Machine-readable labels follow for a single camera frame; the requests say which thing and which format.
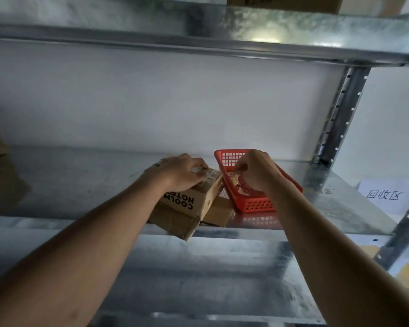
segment metal shelving unit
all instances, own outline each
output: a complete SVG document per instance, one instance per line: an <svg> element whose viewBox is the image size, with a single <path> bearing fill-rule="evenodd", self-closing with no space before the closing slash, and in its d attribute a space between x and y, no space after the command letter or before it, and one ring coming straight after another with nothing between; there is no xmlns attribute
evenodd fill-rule
<svg viewBox="0 0 409 327"><path fill-rule="evenodd" d="M409 21L160 0L0 0L0 40L345 65L312 163L279 164L357 244L385 245L385 268L409 247L409 218L395 228L330 170L371 67L409 66ZM0 164L0 273L160 157L12 147ZM323 322L283 230L260 225L201 226L188 244L146 225L100 314Z"/></svg>

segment person's right arm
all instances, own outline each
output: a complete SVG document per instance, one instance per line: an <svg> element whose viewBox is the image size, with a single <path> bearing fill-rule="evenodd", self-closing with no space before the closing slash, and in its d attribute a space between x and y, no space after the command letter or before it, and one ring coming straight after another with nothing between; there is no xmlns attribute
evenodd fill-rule
<svg viewBox="0 0 409 327"><path fill-rule="evenodd" d="M328 326L409 327L409 293L322 216L268 154L249 151L235 171L273 202Z"/></svg>

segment white paper sign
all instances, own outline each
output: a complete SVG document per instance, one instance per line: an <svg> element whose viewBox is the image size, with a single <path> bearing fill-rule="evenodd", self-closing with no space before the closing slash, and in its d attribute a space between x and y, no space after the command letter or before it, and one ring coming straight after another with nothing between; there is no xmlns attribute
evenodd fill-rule
<svg viewBox="0 0 409 327"><path fill-rule="evenodd" d="M409 209L409 180L364 179L358 191L387 214L404 216Z"/></svg>

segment red plastic basket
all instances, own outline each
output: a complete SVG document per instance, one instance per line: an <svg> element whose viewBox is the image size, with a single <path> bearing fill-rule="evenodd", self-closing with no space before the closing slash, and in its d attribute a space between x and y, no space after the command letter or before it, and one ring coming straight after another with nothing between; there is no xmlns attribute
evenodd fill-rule
<svg viewBox="0 0 409 327"><path fill-rule="evenodd" d="M267 198L264 192L256 191L250 188L240 176L238 184L233 185L228 172L231 172L238 161L247 151L251 149L226 149L226 150L216 150L214 156L217 159L220 170L223 172L223 180L226 188L234 200L236 208L241 212L257 212L257 211L272 211L274 210L273 204ZM303 188L291 178L284 170L282 170L278 165L276 165L279 171L283 174L285 178L291 181L300 192L303 192ZM238 192L239 188L242 191L248 193L249 195L244 195Z"/></svg>

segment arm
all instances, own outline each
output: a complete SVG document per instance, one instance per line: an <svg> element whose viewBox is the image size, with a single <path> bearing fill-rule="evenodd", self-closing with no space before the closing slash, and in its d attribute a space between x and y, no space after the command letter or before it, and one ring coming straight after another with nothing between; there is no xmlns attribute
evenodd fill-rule
<svg viewBox="0 0 409 327"><path fill-rule="evenodd" d="M159 198L206 178L187 154L148 169L0 278L0 327L87 326Z"/></svg>
<svg viewBox="0 0 409 327"><path fill-rule="evenodd" d="M307 285L330 327L409 326L409 294L278 171L268 154L246 153L235 167L277 208Z"/></svg>

